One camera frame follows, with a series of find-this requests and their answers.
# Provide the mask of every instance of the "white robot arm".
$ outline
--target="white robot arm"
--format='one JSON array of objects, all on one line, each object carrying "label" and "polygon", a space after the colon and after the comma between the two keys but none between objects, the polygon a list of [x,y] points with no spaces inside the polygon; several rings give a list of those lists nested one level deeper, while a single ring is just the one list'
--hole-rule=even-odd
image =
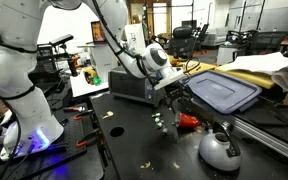
[{"label": "white robot arm", "polygon": [[149,45],[140,57],[141,63],[120,46],[117,38],[127,24],[124,0],[0,0],[0,98],[18,119],[4,134],[2,160],[9,159],[13,152],[18,157],[26,155],[32,144],[31,153],[45,150],[63,133],[63,127],[50,112],[42,91],[29,80],[28,73],[36,66],[37,38],[45,9],[52,5],[73,10],[82,2],[99,17],[112,51],[130,75],[145,78],[159,73],[161,80],[155,89],[184,76],[182,71],[171,67],[159,45]]}]

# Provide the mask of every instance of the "orange object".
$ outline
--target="orange object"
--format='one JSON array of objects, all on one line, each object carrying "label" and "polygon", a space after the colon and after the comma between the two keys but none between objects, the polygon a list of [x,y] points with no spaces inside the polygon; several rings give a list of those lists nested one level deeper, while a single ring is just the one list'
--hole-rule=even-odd
[{"label": "orange object", "polygon": [[76,143],[76,147],[83,147],[83,146],[85,146],[87,144],[87,142],[86,141],[84,141],[84,142],[81,142],[81,143]]},{"label": "orange object", "polygon": [[74,63],[74,67],[75,68],[79,68],[79,66],[78,66],[78,64],[77,64],[77,60],[79,59],[80,57],[79,56],[77,56],[77,55],[74,55],[71,59],[72,59],[72,61],[73,61],[73,63]]},{"label": "orange object", "polygon": [[73,119],[74,119],[75,121],[82,120],[82,119],[83,119],[83,116],[87,116],[87,115],[89,115],[92,111],[93,111],[93,110],[88,110],[88,111],[82,112],[82,113],[80,113],[80,114],[74,116]]},{"label": "orange object", "polygon": [[200,125],[200,121],[193,116],[177,112],[175,116],[176,127],[195,128]]}]

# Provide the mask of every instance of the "cable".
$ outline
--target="cable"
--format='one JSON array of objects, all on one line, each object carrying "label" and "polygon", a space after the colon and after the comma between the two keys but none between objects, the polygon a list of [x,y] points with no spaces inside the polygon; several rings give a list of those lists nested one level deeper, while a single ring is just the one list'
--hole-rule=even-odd
[{"label": "cable", "polygon": [[129,52],[127,52],[127,51],[120,45],[120,43],[118,43],[115,35],[114,35],[114,34],[112,33],[112,31],[107,27],[107,22],[106,22],[105,19],[104,19],[104,16],[103,16],[103,14],[102,14],[102,12],[101,12],[101,10],[100,10],[100,7],[99,7],[97,1],[96,1],[96,0],[92,0],[92,2],[93,2],[93,4],[94,4],[94,7],[95,7],[97,13],[98,13],[98,16],[99,16],[100,21],[102,22],[104,28],[106,29],[106,31],[108,32],[108,34],[111,36],[111,38],[113,39],[113,41],[115,42],[115,44],[116,44],[125,54],[127,54],[128,56],[130,56],[130,57],[132,57],[132,58],[135,58],[134,55],[132,55],[132,54],[130,54]]},{"label": "cable", "polygon": [[10,178],[11,175],[25,162],[25,160],[27,159],[27,157],[32,153],[34,147],[35,147],[35,143],[32,142],[32,144],[30,145],[30,147],[29,147],[28,150],[27,150],[27,154],[25,155],[25,157],[21,160],[21,162],[19,162],[19,163],[17,164],[17,166],[16,166],[16,167],[10,172],[10,174],[5,178],[6,180],[7,180],[8,178]]},{"label": "cable", "polygon": [[191,61],[191,59],[186,62],[185,71],[183,72],[184,74],[189,73],[190,71],[196,69],[196,68],[201,64],[200,59],[199,59],[198,57],[196,57],[196,58],[197,58],[197,62],[198,62],[198,63],[197,63],[197,65],[195,65],[195,66],[192,67],[191,69],[187,69],[187,68],[188,68],[188,63]]},{"label": "cable", "polygon": [[149,83],[154,87],[156,85],[156,83],[153,82],[153,80],[151,79],[151,77],[149,76],[149,74],[146,71],[146,67],[145,64],[143,62],[143,60],[138,59],[139,57],[137,57],[137,60],[140,62],[141,68],[144,71],[144,75],[146,76],[147,80],[149,81]]},{"label": "cable", "polygon": [[[16,114],[14,113],[15,111],[12,110],[12,107],[5,100],[3,100],[3,98],[1,98],[1,96],[0,96],[0,100],[3,102],[3,104],[5,104],[10,109],[10,111],[12,112],[11,118],[15,118],[15,121],[17,123],[18,134],[17,134],[17,138],[16,138],[16,143],[15,143],[15,146],[14,146],[14,147],[17,147],[19,142],[20,142],[20,138],[21,138],[21,134],[22,134],[21,124],[18,121],[18,119],[16,117]],[[10,163],[14,159],[14,157],[17,155],[15,153],[16,153],[16,151],[13,150],[12,153],[10,154],[9,159],[6,162],[3,171],[0,173],[0,180],[3,179],[3,176],[4,176],[5,172],[6,172],[6,169],[8,168],[8,166],[10,165]]]},{"label": "cable", "polygon": [[55,91],[60,87],[60,85],[61,85],[62,82],[63,82],[63,79],[61,78],[60,82],[58,82],[58,84],[57,84],[56,89],[52,92],[52,97],[51,97],[51,99],[50,99],[51,103],[53,102],[53,98],[54,98]]},{"label": "cable", "polygon": [[9,159],[7,160],[7,162],[6,162],[5,166],[4,166],[3,171],[0,173],[0,180],[3,179],[3,176],[4,176],[5,172],[6,172],[6,169],[10,166],[12,160],[13,160],[14,157],[17,155],[17,154],[16,154],[16,148],[17,148],[17,146],[18,146],[18,144],[19,144],[19,142],[20,142],[22,130],[21,130],[21,124],[20,124],[20,122],[18,121],[17,117],[15,118],[15,120],[16,120],[17,126],[18,126],[18,135],[17,135],[17,139],[16,139],[16,144],[15,144],[15,146],[14,146],[14,149],[13,149],[13,151],[12,151]]}]

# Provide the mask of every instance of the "wall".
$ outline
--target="wall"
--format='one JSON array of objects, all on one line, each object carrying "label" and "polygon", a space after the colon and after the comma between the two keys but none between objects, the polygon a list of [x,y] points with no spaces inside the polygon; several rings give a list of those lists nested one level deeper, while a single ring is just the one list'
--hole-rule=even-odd
[{"label": "wall", "polygon": [[287,7],[288,0],[266,0],[264,9]]},{"label": "wall", "polygon": [[182,21],[192,19],[192,3],[192,0],[172,0],[172,6],[186,6],[172,7],[172,29],[182,26]]},{"label": "wall", "polygon": [[76,46],[93,41],[91,21],[98,21],[98,18],[85,4],[74,11],[48,7],[44,14],[38,43],[48,43],[63,35],[72,34],[74,39],[67,42],[69,52],[82,51],[76,49]]},{"label": "wall", "polygon": [[215,1],[213,28],[224,27],[230,7],[230,0]]}]

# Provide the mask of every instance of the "blue plastic lid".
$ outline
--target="blue plastic lid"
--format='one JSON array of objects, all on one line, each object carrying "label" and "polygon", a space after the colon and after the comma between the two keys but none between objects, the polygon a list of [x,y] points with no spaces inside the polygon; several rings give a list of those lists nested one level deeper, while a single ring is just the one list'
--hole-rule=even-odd
[{"label": "blue plastic lid", "polygon": [[194,74],[187,85],[196,96],[223,114],[232,113],[262,92],[252,83],[215,71]]}]

